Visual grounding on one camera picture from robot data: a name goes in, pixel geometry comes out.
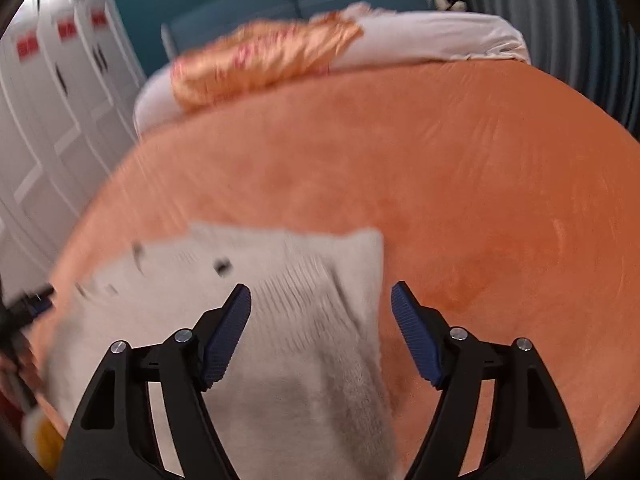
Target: bed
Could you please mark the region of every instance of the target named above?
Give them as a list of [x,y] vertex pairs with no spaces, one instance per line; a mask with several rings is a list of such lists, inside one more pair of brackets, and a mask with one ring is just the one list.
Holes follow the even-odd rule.
[[[628,132],[523,62],[293,80],[144,135],[60,258],[56,309],[34,327],[34,353],[45,367],[75,282],[191,221],[336,234],[373,226],[385,237],[382,371],[403,466],[438,393],[392,318],[398,280],[480,339],[530,337],[593,471],[640,398],[638,182],[640,146]],[[484,391],[467,470],[489,406]],[[68,421],[47,409],[64,431]]]

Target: blue gripper pad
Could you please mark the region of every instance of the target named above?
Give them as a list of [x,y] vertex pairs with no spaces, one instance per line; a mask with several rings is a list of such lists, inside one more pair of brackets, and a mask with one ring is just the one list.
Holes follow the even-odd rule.
[[443,377],[438,345],[418,315],[419,308],[423,307],[417,303],[411,292],[408,292],[404,282],[393,286],[391,310],[400,327],[400,332],[409,347],[420,376],[429,381],[432,386],[437,387]]
[[202,379],[210,388],[225,376],[226,368],[238,346],[240,336],[251,314],[251,292],[242,286],[235,301],[226,312],[204,351]]

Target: metal screw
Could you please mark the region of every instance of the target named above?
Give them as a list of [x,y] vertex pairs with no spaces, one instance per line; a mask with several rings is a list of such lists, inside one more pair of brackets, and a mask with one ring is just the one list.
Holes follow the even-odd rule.
[[178,332],[175,333],[174,338],[178,343],[186,343],[192,336],[193,332],[188,328],[185,328],[183,330],[178,330]]
[[449,331],[449,335],[456,341],[464,341],[469,336],[469,332],[467,332],[464,328],[455,326]]
[[124,341],[116,341],[111,345],[111,353],[113,354],[121,354],[127,348],[127,344]]
[[523,352],[528,352],[533,348],[533,343],[526,337],[521,337],[519,339],[516,339],[516,346]]

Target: white pillow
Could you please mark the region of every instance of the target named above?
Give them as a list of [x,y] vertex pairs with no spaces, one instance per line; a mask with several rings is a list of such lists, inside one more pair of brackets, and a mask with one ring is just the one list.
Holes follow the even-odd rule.
[[364,35],[334,59],[332,71],[463,59],[530,63],[522,34],[499,16],[426,11],[364,16],[356,21]]
[[136,99],[133,122],[138,135],[184,115],[171,89],[171,63],[162,67],[146,82]]

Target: white wardrobe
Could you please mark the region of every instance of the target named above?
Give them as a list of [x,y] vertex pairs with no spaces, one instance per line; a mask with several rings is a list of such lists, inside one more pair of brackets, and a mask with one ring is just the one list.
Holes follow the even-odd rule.
[[0,40],[0,275],[38,286],[136,142],[145,80],[113,0],[26,0]]

